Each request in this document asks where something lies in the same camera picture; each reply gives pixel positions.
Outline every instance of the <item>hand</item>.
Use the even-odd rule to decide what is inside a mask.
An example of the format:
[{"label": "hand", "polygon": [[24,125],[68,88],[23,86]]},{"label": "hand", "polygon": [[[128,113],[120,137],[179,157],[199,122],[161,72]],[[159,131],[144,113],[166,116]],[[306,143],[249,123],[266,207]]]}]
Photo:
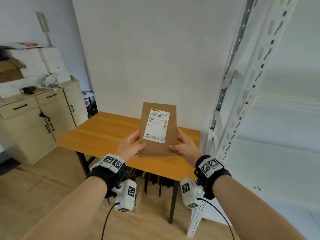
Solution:
[{"label": "hand", "polygon": [[138,151],[144,149],[146,146],[146,143],[133,145],[140,138],[139,132],[140,129],[120,141],[118,149],[114,155],[121,157],[125,162],[129,161],[134,156],[139,155]]},{"label": "hand", "polygon": [[178,127],[178,141],[181,144],[170,145],[169,148],[174,151],[179,151],[178,156],[183,157],[192,167],[196,167],[196,162],[203,155],[202,152],[198,150],[193,141]]}]

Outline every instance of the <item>cabinet door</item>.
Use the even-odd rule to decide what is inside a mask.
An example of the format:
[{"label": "cabinet door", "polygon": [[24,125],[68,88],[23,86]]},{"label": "cabinet door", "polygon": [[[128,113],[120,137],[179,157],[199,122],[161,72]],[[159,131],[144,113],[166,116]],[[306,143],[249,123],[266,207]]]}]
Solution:
[{"label": "cabinet door", "polygon": [[63,91],[66,95],[75,125],[79,126],[88,119],[88,112],[78,80],[63,86]]},{"label": "cabinet door", "polygon": [[46,121],[55,140],[58,140],[64,133],[76,127],[64,97],[41,105],[40,109],[45,116],[50,118],[49,121],[46,117]]},{"label": "cabinet door", "polygon": [[39,107],[36,107],[3,121],[12,139],[28,160],[55,143],[46,121],[39,116],[40,113]]}]

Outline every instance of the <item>wrist strap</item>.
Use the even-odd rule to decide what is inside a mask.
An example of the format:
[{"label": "wrist strap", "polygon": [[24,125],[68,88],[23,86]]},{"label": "wrist strap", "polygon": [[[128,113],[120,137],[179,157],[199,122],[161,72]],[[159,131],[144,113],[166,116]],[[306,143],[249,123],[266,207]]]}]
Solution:
[{"label": "wrist strap", "polygon": [[197,181],[203,187],[204,197],[212,200],[215,196],[212,191],[214,182],[222,175],[231,176],[230,172],[224,168],[222,162],[210,155],[201,156],[195,164],[194,174],[197,176]]},{"label": "wrist strap", "polygon": [[120,183],[125,171],[125,161],[121,157],[109,153],[90,168],[87,178],[91,176],[101,178],[106,182],[107,192],[110,192],[116,184]]}]

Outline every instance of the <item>wooden table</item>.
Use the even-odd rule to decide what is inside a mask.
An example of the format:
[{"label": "wooden table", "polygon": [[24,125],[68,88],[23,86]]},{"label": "wooden table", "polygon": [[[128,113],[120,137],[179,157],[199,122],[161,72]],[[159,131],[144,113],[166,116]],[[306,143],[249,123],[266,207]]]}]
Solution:
[{"label": "wooden table", "polygon": [[[115,153],[119,142],[139,129],[140,124],[140,119],[99,112],[74,130],[62,136],[57,141],[57,145],[74,150],[87,175],[89,173],[89,165],[96,157],[101,158],[108,153]],[[200,131],[186,128],[181,129],[199,148]],[[85,158],[85,154],[91,156],[88,161]],[[169,217],[169,223],[172,224],[179,181],[186,177],[196,179],[193,173],[194,168],[182,157],[178,156],[173,159],[139,158],[136,156],[128,161],[126,165],[174,180]]]}]

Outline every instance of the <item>person's left hand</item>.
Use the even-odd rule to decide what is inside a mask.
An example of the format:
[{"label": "person's left hand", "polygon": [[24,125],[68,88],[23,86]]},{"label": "person's left hand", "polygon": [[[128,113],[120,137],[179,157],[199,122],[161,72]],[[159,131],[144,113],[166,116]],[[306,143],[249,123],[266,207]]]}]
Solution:
[{"label": "person's left hand", "polygon": [[133,145],[140,138],[139,132],[140,129],[120,141],[119,147],[114,155],[121,157],[125,162],[138,155],[138,151],[144,149],[146,146],[146,143]]}]

